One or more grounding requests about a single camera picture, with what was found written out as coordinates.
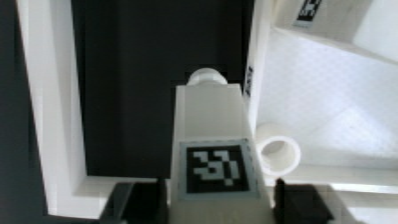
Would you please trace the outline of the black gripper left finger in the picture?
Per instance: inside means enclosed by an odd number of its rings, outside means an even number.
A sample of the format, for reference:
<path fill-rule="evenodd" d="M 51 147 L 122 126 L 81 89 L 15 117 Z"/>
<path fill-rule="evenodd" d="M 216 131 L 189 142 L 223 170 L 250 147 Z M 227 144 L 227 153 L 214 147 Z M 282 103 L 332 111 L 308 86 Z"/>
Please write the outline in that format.
<path fill-rule="evenodd" d="M 99 224 L 168 224 L 166 184 L 117 183 L 99 215 Z"/>

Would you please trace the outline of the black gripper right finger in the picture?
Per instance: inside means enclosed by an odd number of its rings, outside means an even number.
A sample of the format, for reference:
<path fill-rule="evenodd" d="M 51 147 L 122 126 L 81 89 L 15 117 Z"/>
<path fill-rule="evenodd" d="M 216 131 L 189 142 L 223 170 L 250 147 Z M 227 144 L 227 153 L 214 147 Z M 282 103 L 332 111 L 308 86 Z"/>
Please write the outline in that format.
<path fill-rule="evenodd" d="M 333 219 L 316 188 L 275 180 L 273 217 L 276 224 L 326 224 Z"/>

